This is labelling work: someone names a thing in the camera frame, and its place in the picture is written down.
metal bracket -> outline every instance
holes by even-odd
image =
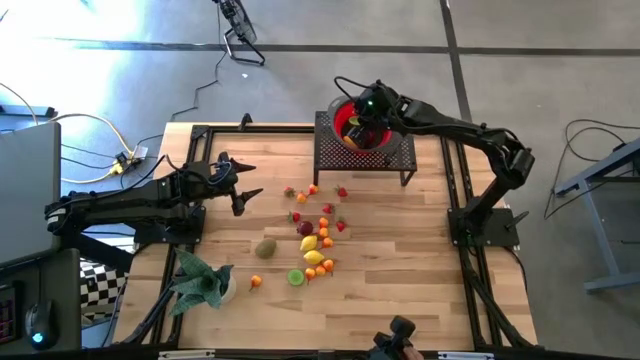
[[[514,222],[511,209],[493,209],[487,219],[482,234],[467,234],[461,220],[464,209],[449,209],[449,231],[454,246],[517,246],[520,245],[518,230],[511,226]]]

red fruit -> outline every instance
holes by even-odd
[[[340,197],[345,197],[345,196],[349,195],[347,193],[347,189],[343,188],[340,185],[336,186],[336,192],[338,193],[338,196],[340,196]]]
[[[291,212],[289,211],[289,216],[287,217],[287,220],[289,220],[289,222],[298,222],[300,221],[300,213],[297,212]]]
[[[311,235],[313,233],[313,224],[308,221],[301,221],[298,224],[298,234],[302,236]]]
[[[345,223],[344,220],[339,219],[338,222],[336,222],[336,227],[338,228],[339,232],[342,232],[342,230],[347,227],[347,223]]]
[[[325,214],[331,214],[331,213],[333,213],[333,205],[331,205],[331,204],[326,204],[326,205],[322,208],[322,211],[323,211]]]
[[[296,190],[291,186],[287,186],[284,188],[284,196],[293,197],[296,194]]]

strawberry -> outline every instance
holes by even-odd
[[[331,213],[333,213],[333,209],[334,209],[333,205],[331,205],[331,204],[326,204],[326,205],[322,208],[322,211],[323,211],[325,214],[331,214]]]
[[[289,216],[287,217],[287,220],[293,223],[300,221],[300,213],[297,213],[295,211],[294,212],[289,211]]]
[[[347,227],[347,223],[344,222],[344,219],[340,218],[336,222],[336,227],[338,228],[339,232],[342,232],[342,230],[344,230]]]
[[[336,186],[336,192],[338,193],[338,196],[340,196],[340,197],[346,197],[347,195],[349,195],[347,193],[347,189],[343,188],[340,185]]]
[[[296,193],[296,190],[291,186],[287,186],[284,188],[284,196],[286,197],[293,197],[295,193]]]

black mesh stand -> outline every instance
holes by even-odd
[[[316,112],[313,151],[313,183],[318,185],[322,170],[330,171],[398,171],[400,184],[407,186],[418,170],[413,137],[408,135],[392,154],[355,153],[333,134],[332,123],[325,111]]]

computer monitor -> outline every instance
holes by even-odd
[[[0,134],[0,268],[60,247],[44,218],[60,197],[60,143],[56,122]]]

